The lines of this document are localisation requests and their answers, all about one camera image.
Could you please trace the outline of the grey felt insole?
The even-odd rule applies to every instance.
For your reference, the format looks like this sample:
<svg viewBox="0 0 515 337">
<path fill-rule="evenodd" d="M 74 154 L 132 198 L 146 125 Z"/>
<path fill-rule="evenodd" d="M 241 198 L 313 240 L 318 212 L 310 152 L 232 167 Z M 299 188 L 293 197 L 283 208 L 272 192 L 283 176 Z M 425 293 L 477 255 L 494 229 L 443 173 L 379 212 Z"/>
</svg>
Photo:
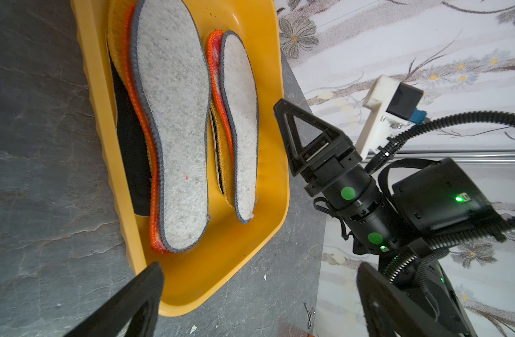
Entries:
<svg viewBox="0 0 515 337">
<path fill-rule="evenodd" d="M 210 75 L 201 38 L 183 1 L 138 1 L 130 28 L 135 88 L 158 156 L 159 235 L 186 251 L 208 226 Z"/>
<path fill-rule="evenodd" d="M 234 207 L 241 223 L 254 218 L 259 154 L 259 101 L 250 60 L 234 31 L 222 37 L 220 92 L 232 132 Z"/>
</svg>

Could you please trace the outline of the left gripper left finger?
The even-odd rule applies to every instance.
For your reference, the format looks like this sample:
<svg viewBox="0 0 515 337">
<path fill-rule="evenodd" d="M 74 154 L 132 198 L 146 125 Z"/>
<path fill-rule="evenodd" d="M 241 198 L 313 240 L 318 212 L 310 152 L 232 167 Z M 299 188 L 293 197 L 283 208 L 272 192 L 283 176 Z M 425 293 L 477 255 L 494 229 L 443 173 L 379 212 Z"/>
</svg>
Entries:
<svg viewBox="0 0 515 337">
<path fill-rule="evenodd" d="M 145 268 L 67 336 L 153 336 L 165 277 L 160 263 Z"/>
</svg>

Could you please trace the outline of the black insole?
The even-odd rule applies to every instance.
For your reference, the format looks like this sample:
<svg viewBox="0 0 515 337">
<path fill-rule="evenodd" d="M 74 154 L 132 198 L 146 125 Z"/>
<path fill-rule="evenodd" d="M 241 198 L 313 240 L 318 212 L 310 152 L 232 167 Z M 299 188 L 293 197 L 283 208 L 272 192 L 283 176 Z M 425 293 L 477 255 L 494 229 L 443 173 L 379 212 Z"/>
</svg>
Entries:
<svg viewBox="0 0 515 337">
<path fill-rule="evenodd" d="M 219 144 L 219 134 L 218 134 L 218 127 L 217 127 L 217 121 L 215 119 L 215 115 L 212 111 L 212 108 L 209 109 L 209 117 L 211 121 L 211 127 L 212 127 L 212 136 L 214 138 L 214 149 L 215 149 L 215 164 L 216 164 L 216 170 L 217 170 L 217 182 L 219 185 L 219 190 L 222 194 L 224 194 L 224 182 L 223 182 L 223 168 L 222 168 L 222 158 L 221 158 L 221 151 L 220 151 L 220 144 Z"/>
<path fill-rule="evenodd" d="M 111 73 L 116 105 L 116 133 L 132 206 L 138 216 L 150 215 L 151 170 L 144 132 L 129 94 L 113 62 Z"/>
</svg>

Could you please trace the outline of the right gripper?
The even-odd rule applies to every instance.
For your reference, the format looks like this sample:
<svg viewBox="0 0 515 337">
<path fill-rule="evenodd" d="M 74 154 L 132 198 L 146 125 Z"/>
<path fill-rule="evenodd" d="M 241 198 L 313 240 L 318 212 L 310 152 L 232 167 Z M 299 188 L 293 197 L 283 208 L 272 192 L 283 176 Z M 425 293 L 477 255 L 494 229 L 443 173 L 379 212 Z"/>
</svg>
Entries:
<svg viewBox="0 0 515 337">
<path fill-rule="evenodd" d="M 350 138 L 283 98 L 274 116 L 291 174 L 308 183 L 314 208 L 339 220 L 341 237 L 354 237 L 357 253 L 392 251 L 392 205 L 360 165 Z"/>
</svg>

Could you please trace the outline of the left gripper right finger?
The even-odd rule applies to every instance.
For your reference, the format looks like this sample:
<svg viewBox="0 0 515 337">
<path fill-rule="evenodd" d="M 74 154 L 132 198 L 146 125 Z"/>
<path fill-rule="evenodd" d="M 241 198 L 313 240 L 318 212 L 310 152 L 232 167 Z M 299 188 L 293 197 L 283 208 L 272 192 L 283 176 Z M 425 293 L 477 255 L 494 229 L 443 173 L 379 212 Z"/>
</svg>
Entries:
<svg viewBox="0 0 515 337">
<path fill-rule="evenodd" d="M 366 262 L 358 268 L 357 287 L 368 335 L 453 335 Z"/>
</svg>

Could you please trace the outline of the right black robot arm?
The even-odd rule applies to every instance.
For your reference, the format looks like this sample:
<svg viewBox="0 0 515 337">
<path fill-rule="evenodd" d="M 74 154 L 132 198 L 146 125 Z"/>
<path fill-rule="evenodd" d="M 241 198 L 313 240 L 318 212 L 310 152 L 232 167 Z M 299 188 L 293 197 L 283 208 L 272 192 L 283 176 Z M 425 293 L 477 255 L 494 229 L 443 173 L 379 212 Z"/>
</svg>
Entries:
<svg viewBox="0 0 515 337">
<path fill-rule="evenodd" d="M 314 208 L 340 222 L 362 263 L 357 287 L 370 336 L 474 336 L 440 260 L 461 244 L 504 241 L 515 219 L 496 213 L 450 158 L 363 167 L 338 128 L 282 99 L 274 106 L 289 167 L 306 181 Z"/>
</svg>

